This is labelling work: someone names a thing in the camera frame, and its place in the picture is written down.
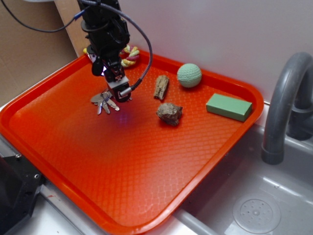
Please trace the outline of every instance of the sink drain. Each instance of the sink drain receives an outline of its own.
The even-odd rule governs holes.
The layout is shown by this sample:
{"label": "sink drain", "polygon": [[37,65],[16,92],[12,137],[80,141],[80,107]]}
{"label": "sink drain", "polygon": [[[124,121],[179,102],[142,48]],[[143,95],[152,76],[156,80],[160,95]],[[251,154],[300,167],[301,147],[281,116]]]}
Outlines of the sink drain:
{"label": "sink drain", "polygon": [[274,230],[281,217],[273,199],[260,194],[241,197],[234,205],[233,215],[242,229],[253,234],[266,234]]}

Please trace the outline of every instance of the green foam block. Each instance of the green foam block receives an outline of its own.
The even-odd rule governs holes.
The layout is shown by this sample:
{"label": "green foam block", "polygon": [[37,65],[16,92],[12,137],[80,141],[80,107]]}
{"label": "green foam block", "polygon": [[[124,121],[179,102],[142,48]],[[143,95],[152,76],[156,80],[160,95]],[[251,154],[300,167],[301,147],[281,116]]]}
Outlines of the green foam block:
{"label": "green foam block", "polygon": [[214,94],[206,104],[208,112],[215,113],[238,121],[245,121],[252,111],[252,103]]}

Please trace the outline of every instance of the colorful rope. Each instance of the colorful rope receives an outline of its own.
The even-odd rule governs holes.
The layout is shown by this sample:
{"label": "colorful rope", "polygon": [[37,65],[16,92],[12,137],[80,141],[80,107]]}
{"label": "colorful rope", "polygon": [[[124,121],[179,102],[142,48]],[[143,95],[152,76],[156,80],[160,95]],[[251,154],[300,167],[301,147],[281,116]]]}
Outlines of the colorful rope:
{"label": "colorful rope", "polygon": [[140,51],[137,47],[127,45],[122,51],[121,54],[129,54],[126,59],[122,59],[122,66],[127,68],[136,63],[136,61],[139,59]]}

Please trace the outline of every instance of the black cord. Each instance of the black cord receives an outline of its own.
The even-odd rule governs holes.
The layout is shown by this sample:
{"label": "black cord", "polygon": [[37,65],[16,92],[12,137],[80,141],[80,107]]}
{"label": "black cord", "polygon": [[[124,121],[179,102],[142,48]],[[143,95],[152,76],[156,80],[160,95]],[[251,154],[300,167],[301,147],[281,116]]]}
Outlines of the black cord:
{"label": "black cord", "polygon": [[5,9],[8,11],[8,13],[21,25],[23,25],[24,27],[26,28],[29,28],[29,29],[32,29],[32,30],[35,30],[35,31],[38,31],[38,32],[44,32],[44,33],[55,33],[55,32],[59,32],[63,29],[65,29],[66,27],[68,27],[73,21],[77,20],[79,17],[82,16],[82,14],[85,12],[85,10],[87,8],[89,8],[89,6],[87,8],[85,8],[84,10],[82,10],[81,12],[77,13],[66,25],[64,25],[63,27],[61,28],[58,28],[58,29],[54,29],[54,30],[44,30],[44,29],[39,29],[39,28],[34,28],[32,26],[28,26],[26,24],[24,24],[22,21],[20,21],[13,13],[12,11],[7,7],[7,5],[4,3],[3,0],[0,0],[2,5],[5,7]]}
{"label": "black cord", "polygon": [[143,78],[146,76],[146,74],[148,73],[148,71],[152,65],[153,54],[152,54],[152,46],[151,46],[149,38],[144,33],[144,31],[128,15],[126,15],[122,11],[115,9],[114,7],[112,7],[110,5],[106,5],[106,4],[100,3],[100,2],[95,2],[95,1],[91,1],[91,0],[79,0],[79,1],[81,3],[88,5],[88,6],[101,6],[105,9],[108,9],[108,10],[118,14],[119,16],[125,18],[128,22],[130,22],[140,32],[140,34],[146,40],[148,47],[149,47],[149,62],[148,62],[147,68],[145,69],[145,71],[143,72],[141,77],[135,82],[135,84],[133,84],[131,86],[132,91],[135,90],[140,85],[140,83],[142,82]]}

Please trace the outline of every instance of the rock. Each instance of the rock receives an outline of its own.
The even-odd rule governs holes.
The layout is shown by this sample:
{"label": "rock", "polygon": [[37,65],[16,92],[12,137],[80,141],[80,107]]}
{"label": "rock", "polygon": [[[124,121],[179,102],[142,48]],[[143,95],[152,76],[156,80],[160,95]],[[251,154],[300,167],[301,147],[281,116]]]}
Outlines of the rock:
{"label": "rock", "polygon": [[177,126],[179,118],[182,115],[182,107],[172,103],[161,104],[156,112],[156,115],[166,124]]}

